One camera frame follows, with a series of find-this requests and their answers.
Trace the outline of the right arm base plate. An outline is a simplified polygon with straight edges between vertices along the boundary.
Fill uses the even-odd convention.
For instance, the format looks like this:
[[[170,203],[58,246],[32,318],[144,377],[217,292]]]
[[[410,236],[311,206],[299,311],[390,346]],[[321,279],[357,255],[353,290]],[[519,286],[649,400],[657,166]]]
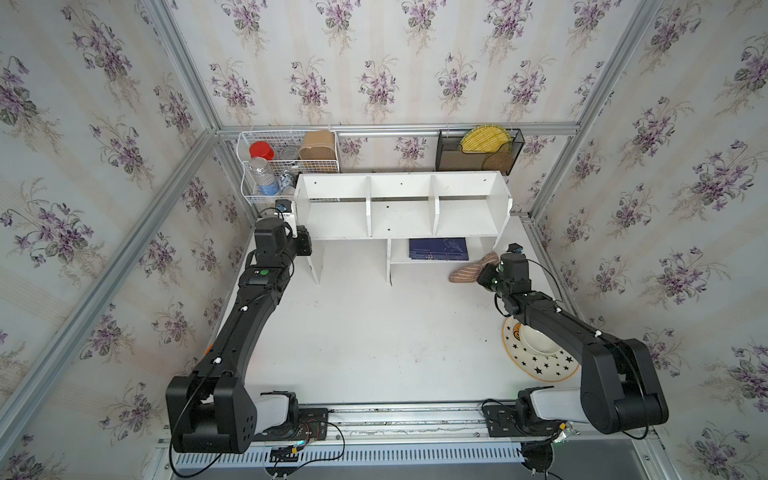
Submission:
[[[560,421],[539,419],[525,408],[520,413],[515,403],[488,399],[481,403],[480,411],[491,438],[548,438],[561,431]]]

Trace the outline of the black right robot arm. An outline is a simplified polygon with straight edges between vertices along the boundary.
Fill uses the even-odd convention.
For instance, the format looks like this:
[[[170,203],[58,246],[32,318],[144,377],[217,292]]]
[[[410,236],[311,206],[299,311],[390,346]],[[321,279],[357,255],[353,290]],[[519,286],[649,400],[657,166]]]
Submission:
[[[498,264],[481,268],[477,283],[504,305],[502,315],[542,333],[580,365],[578,400],[586,421],[603,434],[666,423],[670,411],[648,347],[599,331],[535,290],[530,263],[512,244]]]

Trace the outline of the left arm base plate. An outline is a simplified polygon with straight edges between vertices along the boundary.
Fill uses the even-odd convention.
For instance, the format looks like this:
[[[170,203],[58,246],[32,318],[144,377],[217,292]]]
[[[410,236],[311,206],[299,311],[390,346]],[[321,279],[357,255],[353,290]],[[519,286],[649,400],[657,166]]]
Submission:
[[[329,426],[327,408],[301,407],[295,420],[257,433],[254,442],[325,440]]]

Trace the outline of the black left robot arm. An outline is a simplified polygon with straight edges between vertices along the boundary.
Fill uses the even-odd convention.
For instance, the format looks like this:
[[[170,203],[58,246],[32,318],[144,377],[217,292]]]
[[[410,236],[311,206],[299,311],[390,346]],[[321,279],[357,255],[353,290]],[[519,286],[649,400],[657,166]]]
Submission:
[[[171,446],[178,453],[241,454],[262,432],[299,425],[295,393],[252,398],[244,377],[291,280],[293,261],[312,254],[311,237],[304,226],[270,217],[256,223],[254,245],[223,327],[192,371],[173,377],[166,389]]]

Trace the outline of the white wooden bookshelf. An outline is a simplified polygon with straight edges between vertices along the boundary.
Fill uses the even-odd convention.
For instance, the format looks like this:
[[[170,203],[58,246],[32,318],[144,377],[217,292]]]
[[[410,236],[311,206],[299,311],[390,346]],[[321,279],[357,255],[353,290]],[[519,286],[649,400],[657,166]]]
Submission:
[[[318,248],[376,241],[385,266],[477,262],[509,222],[513,198],[494,171],[302,174],[293,196],[297,224]],[[411,260],[410,239],[466,239],[468,261]]]

